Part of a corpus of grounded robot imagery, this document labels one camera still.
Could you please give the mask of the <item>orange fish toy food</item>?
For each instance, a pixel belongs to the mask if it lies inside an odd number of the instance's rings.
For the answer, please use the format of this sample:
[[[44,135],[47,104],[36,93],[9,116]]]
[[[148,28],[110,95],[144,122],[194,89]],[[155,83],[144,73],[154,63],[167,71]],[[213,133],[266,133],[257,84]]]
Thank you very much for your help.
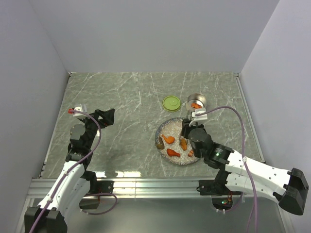
[[[197,104],[197,103],[192,103],[191,105],[190,105],[192,108],[194,108],[194,109],[200,109],[200,108],[202,108],[202,106],[201,105],[199,105],[199,104]]]

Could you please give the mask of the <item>orange fried nugget toy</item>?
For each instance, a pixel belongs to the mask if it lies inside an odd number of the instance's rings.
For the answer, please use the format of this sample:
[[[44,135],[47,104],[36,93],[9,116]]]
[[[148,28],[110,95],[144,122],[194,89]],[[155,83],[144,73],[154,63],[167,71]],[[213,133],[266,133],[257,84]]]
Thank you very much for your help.
[[[180,139],[179,145],[183,151],[187,150],[187,140],[184,138]]]

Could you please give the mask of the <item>striped bacon toy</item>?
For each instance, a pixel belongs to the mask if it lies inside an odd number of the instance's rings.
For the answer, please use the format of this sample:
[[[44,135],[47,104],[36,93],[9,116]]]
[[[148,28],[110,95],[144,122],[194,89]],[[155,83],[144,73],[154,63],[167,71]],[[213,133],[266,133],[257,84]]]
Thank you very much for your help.
[[[189,153],[188,153],[188,157],[192,157],[193,155],[194,155],[193,150],[190,150]]]

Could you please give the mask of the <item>orange drumstick toy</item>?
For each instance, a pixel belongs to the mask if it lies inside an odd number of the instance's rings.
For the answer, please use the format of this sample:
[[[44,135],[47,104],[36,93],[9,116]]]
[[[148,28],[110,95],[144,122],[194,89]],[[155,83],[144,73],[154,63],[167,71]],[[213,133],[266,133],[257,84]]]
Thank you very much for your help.
[[[181,156],[180,153],[178,153],[172,149],[167,149],[166,152],[167,152],[167,155],[169,157],[178,157],[179,158]]]

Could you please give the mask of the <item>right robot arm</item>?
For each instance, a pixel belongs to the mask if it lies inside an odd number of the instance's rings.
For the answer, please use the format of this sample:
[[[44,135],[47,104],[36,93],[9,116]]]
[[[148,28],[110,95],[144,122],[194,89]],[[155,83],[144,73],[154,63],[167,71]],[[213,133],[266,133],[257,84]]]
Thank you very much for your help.
[[[182,120],[181,130],[181,136],[189,141],[194,156],[218,170],[214,180],[199,181],[197,191],[200,195],[249,193],[269,199],[291,214],[304,214],[309,185],[302,170],[269,166],[214,142],[204,128],[206,119],[204,109],[197,109]]]

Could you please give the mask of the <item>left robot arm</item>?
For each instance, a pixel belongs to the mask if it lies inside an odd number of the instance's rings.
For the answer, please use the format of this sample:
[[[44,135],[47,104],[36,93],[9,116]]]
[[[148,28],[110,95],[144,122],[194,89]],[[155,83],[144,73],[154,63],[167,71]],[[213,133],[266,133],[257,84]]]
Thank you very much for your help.
[[[115,109],[95,110],[88,114],[82,105],[68,113],[80,120],[70,130],[70,142],[62,171],[47,195],[36,207],[29,207],[24,215],[27,233],[65,233],[68,221],[84,196],[98,195],[95,172],[87,167],[102,136],[102,129],[114,124]]]

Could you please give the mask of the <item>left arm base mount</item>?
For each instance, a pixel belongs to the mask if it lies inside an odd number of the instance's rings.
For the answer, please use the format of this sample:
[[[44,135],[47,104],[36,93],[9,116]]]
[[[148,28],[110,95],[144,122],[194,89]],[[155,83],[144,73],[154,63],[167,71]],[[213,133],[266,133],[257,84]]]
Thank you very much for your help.
[[[86,198],[83,198],[79,206],[82,210],[96,210],[100,205],[100,196],[94,194],[112,194],[114,189],[114,181],[97,179],[96,173],[92,171],[85,171],[81,178],[85,178],[90,181],[90,190],[86,194]]]

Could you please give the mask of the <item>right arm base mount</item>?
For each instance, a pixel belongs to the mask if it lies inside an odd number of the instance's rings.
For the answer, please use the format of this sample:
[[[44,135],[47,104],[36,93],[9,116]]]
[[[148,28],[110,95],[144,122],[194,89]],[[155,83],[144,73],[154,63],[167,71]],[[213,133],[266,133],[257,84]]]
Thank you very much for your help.
[[[199,180],[196,191],[201,196],[211,196],[211,201],[216,212],[230,212],[235,210],[242,202],[243,193],[238,191],[230,191],[227,187],[226,179],[229,172],[219,170],[214,180]]]

